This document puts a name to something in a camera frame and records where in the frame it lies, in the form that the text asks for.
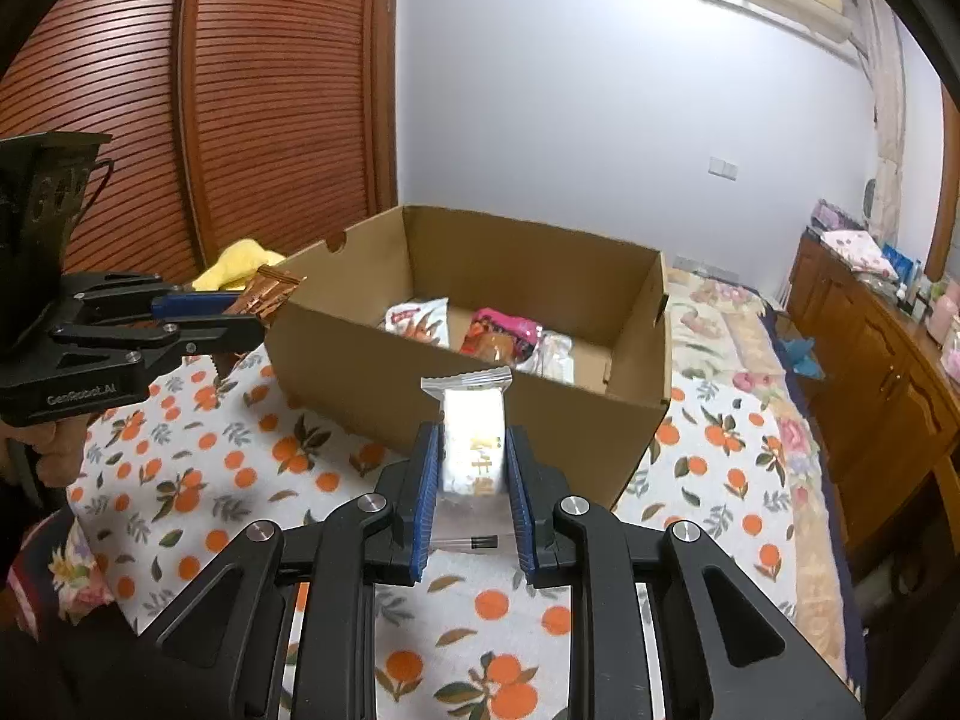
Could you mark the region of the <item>left hand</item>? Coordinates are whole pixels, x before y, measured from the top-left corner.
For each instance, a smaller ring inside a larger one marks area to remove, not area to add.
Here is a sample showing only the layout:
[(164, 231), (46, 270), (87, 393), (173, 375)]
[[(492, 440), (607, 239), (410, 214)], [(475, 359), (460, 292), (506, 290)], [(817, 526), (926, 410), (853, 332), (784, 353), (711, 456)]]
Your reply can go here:
[(3, 422), (0, 426), (3, 481), (14, 483), (18, 479), (8, 451), (8, 443), (13, 440), (31, 447), (39, 455), (37, 476), (48, 488), (66, 488), (75, 483), (82, 469), (86, 429), (87, 416), (74, 416), (29, 427), (13, 427)]

